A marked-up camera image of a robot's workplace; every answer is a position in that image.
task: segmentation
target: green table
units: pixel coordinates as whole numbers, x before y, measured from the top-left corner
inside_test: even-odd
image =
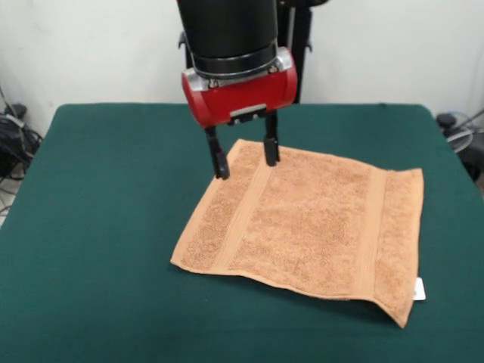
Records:
[[[0,362],[482,361],[484,203],[430,113],[294,106],[280,120],[284,145],[423,168],[428,298],[406,329],[369,303],[170,265],[212,178],[203,131],[184,105],[69,105],[0,230]],[[228,150],[263,129],[220,136]]]

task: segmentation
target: orange towel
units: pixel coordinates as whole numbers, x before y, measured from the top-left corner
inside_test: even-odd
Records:
[[[240,275],[321,299],[378,304],[400,327],[414,301],[421,170],[238,141],[231,178],[214,179],[171,262],[210,275]]]

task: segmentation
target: towel tag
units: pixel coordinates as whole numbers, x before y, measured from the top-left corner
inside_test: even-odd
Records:
[[[424,301],[426,298],[424,281],[422,278],[417,278],[417,281],[415,281],[414,301]]]

